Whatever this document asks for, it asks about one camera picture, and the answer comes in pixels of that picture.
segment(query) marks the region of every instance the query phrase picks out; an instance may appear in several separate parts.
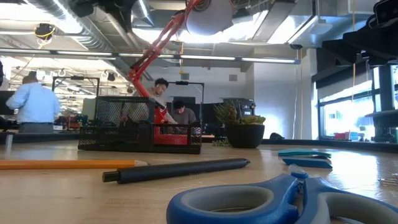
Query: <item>pencil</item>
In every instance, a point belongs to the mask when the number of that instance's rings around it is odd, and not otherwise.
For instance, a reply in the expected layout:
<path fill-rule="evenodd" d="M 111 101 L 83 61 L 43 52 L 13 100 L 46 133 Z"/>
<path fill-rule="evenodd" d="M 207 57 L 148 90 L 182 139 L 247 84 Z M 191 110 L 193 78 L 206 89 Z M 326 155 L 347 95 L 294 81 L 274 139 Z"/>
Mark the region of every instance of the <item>pencil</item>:
<path fill-rule="evenodd" d="M 136 160 L 3 160 L 0 170 L 15 169 L 122 169 L 136 166 L 147 166 L 148 163 Z"/>

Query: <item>dark hair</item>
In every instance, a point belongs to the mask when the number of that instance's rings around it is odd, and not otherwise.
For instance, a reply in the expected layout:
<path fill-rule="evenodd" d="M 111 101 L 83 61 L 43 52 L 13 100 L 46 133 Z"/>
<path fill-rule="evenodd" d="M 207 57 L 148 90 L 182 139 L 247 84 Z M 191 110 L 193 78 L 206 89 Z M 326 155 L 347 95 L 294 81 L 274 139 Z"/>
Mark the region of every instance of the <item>dark hair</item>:
<path fill-rule="evenodd" d="M 168 88 L 169 87 L 169 82 L 166 79 L 164 79 L 164 78 L 158 78 L 158 79 L 155 80 L 155 87 L 157 85 L 165 85 L 166 88 Z"/>
<path fill-rule="evenodd" d="M 174 102 L 174 109 L 181 109 L 185 106 L 185 103 L 182 102 L 181 100 L 177 100 L 176 102 Z"/>

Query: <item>ceiling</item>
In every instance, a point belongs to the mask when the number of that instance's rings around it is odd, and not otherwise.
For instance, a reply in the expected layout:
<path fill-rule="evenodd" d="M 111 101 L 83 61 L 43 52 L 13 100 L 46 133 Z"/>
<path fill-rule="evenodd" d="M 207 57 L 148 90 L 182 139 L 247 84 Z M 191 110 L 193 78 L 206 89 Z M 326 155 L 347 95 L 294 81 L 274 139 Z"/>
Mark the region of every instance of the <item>ceiling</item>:
<path fill-rule="evenodd" d="M 133 18 L 134 35 L 128 36 L 123 28 L 100 8 L 96 7 L 88 17 L 78 18 L 71 10 L 68 10 L 67 0 L 26 0 L 26 2 L 28 4 L 23 1 L 0 0 L 0 48 L 37 49 L 41 47 L 47 50 L 143 52 L 149 46 L 146 40 L 156 38 L 171 16 L 185 7 L 185 0 L 147 0 L 150 6 L 149 18 L 153 26 L 150 26 L 147 19 Z M 65 14 L 63 19 L 57 17 L 57 12 L 50 12 L 51 7 L 44 7 L 46 2 L 64 6 L 67 10 L 63 11 Z M 362 27 L 366 18 L 373 13 L 375 2 L 377 1 L 361 1 L 361 5 L 357 6 L 357 28 Z M 286 43 L 319 47 L 322 41 L 341 38 L 344 32 L 352 29 L 354 11 L 352 0 L 234 0 L 233 3 L 235 10 L 245 8 L 248 16 L 235 19 L 234 26 L 212 37 L 193 37 L 182 29 L 178 36 L 175 36 L 174 41 L 166 45 L 165 52 L 227 57 L 296 58 L 297 52 Z M 34 35 L 34 29 L 40 23 L 53 24 L 56 27 L 51 41 L 45 45 L 41 45 L 43 40 L 38 40 Z M 76 34 L 76 32 L 71 34 L 76 24 L 83 28 L 81 34 Z M 95 35 L 95 44 L 100 44 L 89 46 L 90 43 L 87 44 L 85 38 L 89 38 L 90 35 Z M 41 70 L 46 74 L 46 78 L 42 80 L 46 85 L 51 84 L 52 76 L 64 75 L 64 72 L 66 77 L 79 75 L 100 78 L 101 94 L 105 95 L 127 94 L 126 87 L 129 82 L 125 76 L 129 66 L 136 60 L 135 58 L 110 58 L 108 60 L 73 56 L 42 58 L 38 55 L 32 58 L 2 54 L 1 51 L 0 55 L 2 55 L 0 60 L 6 62 L 7 67 L 12 68 L 9 76 L 11 76 L 13 88 L 20 85 L 22 77 L 29 71 Z M 212 67 L 240 68 L 242 72 L 245 72 L 250 63 L 184 60 L 182 65 L 207 69 Z M 151 66 L 179 67 L 180 60 L 157 59 Z M 115 73 L 114 82 L 108 81 L 108 73 Z M 150 73 L 146 74 L 146 78 L 151 79 Z M 71 91 L 67 86 L 60 85 L 60 93 L 90 95 L 91 93 L 87 91 L 95 92 L 89 80 L 70 80 L 68 83 L 80 85 L 82 90 Z"/>

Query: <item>exposed ductwork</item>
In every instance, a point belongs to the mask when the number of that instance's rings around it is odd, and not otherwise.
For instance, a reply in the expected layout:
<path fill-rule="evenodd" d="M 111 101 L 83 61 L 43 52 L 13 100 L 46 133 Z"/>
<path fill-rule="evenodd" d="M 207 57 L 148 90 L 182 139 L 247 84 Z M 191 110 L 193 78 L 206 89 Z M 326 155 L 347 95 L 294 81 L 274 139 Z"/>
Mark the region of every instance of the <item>exposed ductwork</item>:
<path fill-rule="evenodd" d="M 87 18 L 79 18 L 71 12 L 65 0 L 25 0 L 27 4 L 31 4 L 44 12 L 53 15 L 61 23 L 60 28 L 64 32 L 76 32 L 82 37 L 74 37 L 82 46 L 89 51 L 94 52 L 112 52 L 115 51 L 114 46 L 103 36 L 98 28 Z M 113 64 L 124 76 L 128 75 L 129 65 L 117 58 L 110 62 Z"/>

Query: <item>wooden table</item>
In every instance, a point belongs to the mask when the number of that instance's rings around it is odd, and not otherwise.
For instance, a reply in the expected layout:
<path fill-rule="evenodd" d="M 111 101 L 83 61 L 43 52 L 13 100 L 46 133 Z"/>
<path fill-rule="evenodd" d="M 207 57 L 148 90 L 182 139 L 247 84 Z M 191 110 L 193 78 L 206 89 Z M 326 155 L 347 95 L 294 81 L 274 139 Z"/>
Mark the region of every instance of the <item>wooden table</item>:
<path fill-rule="evenodd" d="M 277 150 L 292 146 L 232 149 L 204 144 L 201 155 L 78 151 L 76 141 L 15 144 L 0 159 L 137 159 L 151 164 L 244 157 L 239 170 L 118 185 L 101 182 L 105 170 L 0 170 L 0 223 L 113 224 L 165 223 L 169 200 L 177 193 L 220 184 L 262 182 L 287 171 Z M 333 185 L 398 206 L 398 187 L 378 178 L 398 172 L 398 154 L 320 149 L 332 153 L 333 170 L 306 168 Z"/>

